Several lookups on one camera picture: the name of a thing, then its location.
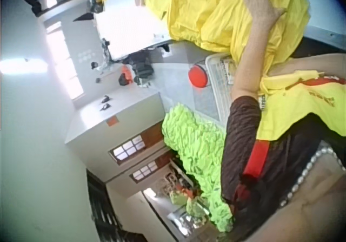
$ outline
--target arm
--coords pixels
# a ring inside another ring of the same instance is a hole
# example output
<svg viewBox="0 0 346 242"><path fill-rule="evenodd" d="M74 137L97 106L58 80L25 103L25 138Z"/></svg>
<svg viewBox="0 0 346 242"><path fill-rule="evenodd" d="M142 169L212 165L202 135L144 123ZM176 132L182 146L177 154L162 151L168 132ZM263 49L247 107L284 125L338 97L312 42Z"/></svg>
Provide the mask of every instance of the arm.
<svg viewBox="0 0 346 242"><path fill-rule="evenodd" d="M284 13L284 9L274 8L269 0L245 0L245 3L252 16L252 26L236 71L231 93L233 101L241 96L257 99L270 30Z"/></svg>
<svg viewBox="0 0 346 242"><path fill-rule="evenodd" d="M319 73L346 79L346 54L324 54L293 59L274 65L268 76L291 74L296 70L317 70Z"/></svg>

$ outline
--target lime green ruffled cloth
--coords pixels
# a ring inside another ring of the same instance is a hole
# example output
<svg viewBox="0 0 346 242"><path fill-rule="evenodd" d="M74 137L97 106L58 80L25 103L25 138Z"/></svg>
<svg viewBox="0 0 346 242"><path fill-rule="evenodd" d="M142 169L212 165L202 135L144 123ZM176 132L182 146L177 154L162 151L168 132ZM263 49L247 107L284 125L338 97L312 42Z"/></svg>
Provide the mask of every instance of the lime green ruffled cloth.
<svg viewBox="0 0 346 242"><path fill-rule="evenodd" d="M231 213L221 199L220 183L225 133L181 104L166 115L162 133L166 145L178 152L186 172L198 181L209 204L210 220L219 231L228 231Z"/></svg>

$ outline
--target skin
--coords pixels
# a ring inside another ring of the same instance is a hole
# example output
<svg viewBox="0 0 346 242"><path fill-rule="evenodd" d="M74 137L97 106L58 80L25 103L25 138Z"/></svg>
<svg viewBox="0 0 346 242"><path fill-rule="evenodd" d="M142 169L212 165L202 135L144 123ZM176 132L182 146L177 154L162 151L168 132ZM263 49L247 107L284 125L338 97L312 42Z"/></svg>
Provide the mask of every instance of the skin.
<svg viewBox="0 0 346 242"><path fill-rule="evenodd" d="M245 3L252 15L252 27L235 74L233 100L241 96L258 98L270 31L284 14L283 9L274 8L269 0L245 0ZM346 78L345 61L344 54L301 58L276 65L269 76L317 70ZM346 189L328 191L338 182L344 184L345 175L333 158L321 160L311 172L310 181L304 184L305 188L302 186L295 199L278 210L247 241L332 241L329 235L336 234L346 221Z"/></svg>
<svg viewBox="0 0 346 242"><path fill-rule="evenodd" d="M238 65L232 89L232 100L241 96L258 98L262 77L265 49L270 31L277 20L285 13L284 9L274 8L269 0L244 0L252 15L252 26L247 46ZM334 75L346 79L346 55L326 54L294 59L275 65L269 76L293 73L295 70L317 70L321 74Z"/></svg>

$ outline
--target yellow plastic bag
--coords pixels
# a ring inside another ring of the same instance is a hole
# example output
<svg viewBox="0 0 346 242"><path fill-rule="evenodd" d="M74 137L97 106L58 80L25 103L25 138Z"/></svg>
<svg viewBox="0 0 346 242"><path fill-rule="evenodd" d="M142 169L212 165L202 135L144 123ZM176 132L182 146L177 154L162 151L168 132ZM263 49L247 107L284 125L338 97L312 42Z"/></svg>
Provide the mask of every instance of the yellow plastic bag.
<svg viewBox="0 0 346 242"><path fill-rule="evenodd" d="M307 0L271 0L286 8L271 32L264 75L271 65L284 62L296 49L309 21ZM167 13L169 34L215 52L231 53L238 64L247 43L251 16L243 0L146 0L160 19Z"/></svg>

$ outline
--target red strap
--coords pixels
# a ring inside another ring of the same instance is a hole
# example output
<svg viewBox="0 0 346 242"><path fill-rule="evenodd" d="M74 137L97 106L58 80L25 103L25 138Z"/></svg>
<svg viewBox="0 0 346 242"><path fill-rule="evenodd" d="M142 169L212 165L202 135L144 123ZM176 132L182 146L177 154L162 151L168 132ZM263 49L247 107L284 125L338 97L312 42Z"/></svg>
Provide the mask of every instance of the red strap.
<svg viewBox="0 0 346 242"><path fill-rule="evenodd" d="M268 155L270 141L256 140L243 174L259 179Z"/></svg>
<svg viewBox="0 0 346 242"><path fill-rule="evenodd" d="M268 155L270 141L264 141L264 140L256 140L254 147L252 148L252 152L250 155L250 158L248 160L247 166L245 167L245 170L243 174L251 175L256 180L258 180L261 176L265 160ZM235 190L233 201L240 200L246 200L249 196L249 191L243 184L238 184ZM235 208L231 208L232 214L234 214Z"/></svg>

